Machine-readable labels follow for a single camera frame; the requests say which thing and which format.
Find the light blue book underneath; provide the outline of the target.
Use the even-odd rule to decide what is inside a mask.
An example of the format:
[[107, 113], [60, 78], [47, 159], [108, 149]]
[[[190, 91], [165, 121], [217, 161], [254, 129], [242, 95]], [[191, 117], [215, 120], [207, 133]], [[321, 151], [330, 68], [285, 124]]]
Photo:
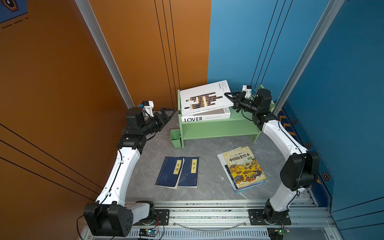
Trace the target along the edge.
[[252, 188], [254, 188], [254, 187], [258, 187], [258, 186], [264, 184], [264, 182], [265, 182], [265, 181], [260, 181], [260, 182], [257, 182], [257, 183], [255, 183], [255, 184], [252, 184], [252, 185], [249, 185], [249, 186], [246, 186], [246, 187], [242, 187], [242, 188], [239, 188], [239, 189], [235, 189], [234, 192], [235, 192], [236, 194], [239, 194], [239, 193], [245, 192], [245, 191], [247, 191], [247, 190], [250, 190], [250, 189], [252, 189]]

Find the white book brown bars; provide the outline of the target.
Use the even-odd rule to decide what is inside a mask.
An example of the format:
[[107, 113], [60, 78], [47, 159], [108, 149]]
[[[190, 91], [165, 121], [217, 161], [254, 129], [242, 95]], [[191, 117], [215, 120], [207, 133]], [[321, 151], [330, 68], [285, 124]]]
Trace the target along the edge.
[[180, 91], [180, 111], [183, 116], [232, 107], [225, 93], [230, 93], [227, 80]]

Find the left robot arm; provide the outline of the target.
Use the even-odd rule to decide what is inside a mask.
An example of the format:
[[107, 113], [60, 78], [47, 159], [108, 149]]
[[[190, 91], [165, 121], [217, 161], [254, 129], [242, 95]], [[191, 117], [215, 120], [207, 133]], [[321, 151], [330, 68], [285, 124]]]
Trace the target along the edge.
[[152, 114], [146, 107], [128, 109], [127, 126], [117, 144], [113, 169], [95, 203], [87, 204], [82, 214], [93, 236], [112, 239], [127, 237], [134, 224], [140, 221], [150, 224], [155, 220], [152, 201], [138, 201], [126, 207], [126, 194], [145, 144], [164, 128], [175, 113], [175, 109], [167, 108]]

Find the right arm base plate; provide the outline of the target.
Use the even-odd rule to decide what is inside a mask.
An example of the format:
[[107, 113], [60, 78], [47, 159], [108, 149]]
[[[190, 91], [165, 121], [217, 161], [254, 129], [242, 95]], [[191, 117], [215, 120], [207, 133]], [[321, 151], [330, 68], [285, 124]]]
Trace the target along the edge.
[[284, 225], [292, 224], [289, 211], [275, 212], [270, 209], [249, 209], [249, 220], [252, 226]]

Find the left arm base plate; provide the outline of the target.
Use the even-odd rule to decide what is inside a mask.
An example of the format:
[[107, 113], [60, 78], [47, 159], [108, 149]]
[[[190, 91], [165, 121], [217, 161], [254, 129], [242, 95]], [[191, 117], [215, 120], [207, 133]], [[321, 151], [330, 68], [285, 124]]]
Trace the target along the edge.
[[146, 219], [140, 220], [134, 226], [155, 226], [160, 221], [160, 226], [167, 226], [170, 219], [169, 209], [155, 209], [153, 214], [150, 214]]

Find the yellow Chinese history picture book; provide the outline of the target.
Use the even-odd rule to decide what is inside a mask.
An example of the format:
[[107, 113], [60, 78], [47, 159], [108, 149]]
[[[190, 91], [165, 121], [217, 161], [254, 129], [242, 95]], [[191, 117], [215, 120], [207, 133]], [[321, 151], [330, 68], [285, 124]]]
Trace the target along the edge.
[[218, 154], [217, 157], [234, 190], [267, 179], [258, 160], [248, 146]]

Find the white LOVER book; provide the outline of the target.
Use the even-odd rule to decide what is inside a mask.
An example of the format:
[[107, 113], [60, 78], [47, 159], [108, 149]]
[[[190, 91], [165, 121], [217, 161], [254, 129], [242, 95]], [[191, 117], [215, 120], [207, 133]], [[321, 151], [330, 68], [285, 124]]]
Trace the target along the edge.
[[193, 114], [190, 116], [181, 115], [182, 123], [200, 122], [200, 121], [216, 121], [221, 119], [229, 119], [231, 111], [229, 108], [216, 109], [204, 113]]

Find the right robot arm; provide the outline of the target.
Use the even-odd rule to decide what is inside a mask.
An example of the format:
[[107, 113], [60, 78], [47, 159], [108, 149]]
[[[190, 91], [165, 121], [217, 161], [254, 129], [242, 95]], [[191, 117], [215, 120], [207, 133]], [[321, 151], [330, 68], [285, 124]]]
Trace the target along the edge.
[[268, 225], [281, 224], [289, 216], [289, 206], [301, 192], [318, 179], [320, 156], [299, 144], [271, 112], [272, 95], [267, 89], [258, 89], [255, 97], [246, 98], [246, 92], [225, 93], [236, 112], [252, 115], [253, 123], [267, 135], [283, 154], [286, 162], [281, 169], [281, 184], [266, 201], [263, 219]]

